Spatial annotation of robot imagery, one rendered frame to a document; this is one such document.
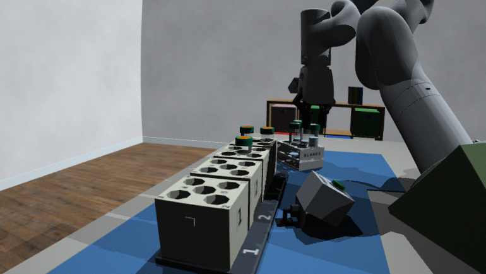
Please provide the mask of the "blue flat mat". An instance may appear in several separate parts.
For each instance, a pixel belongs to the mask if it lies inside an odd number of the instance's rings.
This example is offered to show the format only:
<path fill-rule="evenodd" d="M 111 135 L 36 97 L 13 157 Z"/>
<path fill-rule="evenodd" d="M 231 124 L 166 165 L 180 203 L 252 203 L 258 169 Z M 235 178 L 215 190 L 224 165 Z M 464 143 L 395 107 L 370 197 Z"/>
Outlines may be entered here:
<path fill-rule="evenodd" d="M 351 228 L 302 231 L 273 225 L 256 274 L 390 274 L 367 191 L 405 193 L 381 154 L 324 151 L 323 167 L 288 171 L 275 215 L 295 204 L 311 170 L 345 186 L 355 201 L 345 218 Z M 47 274 L 200 274 L 155 263 L 161 251 L 155 203 L 84 248 Z"/>

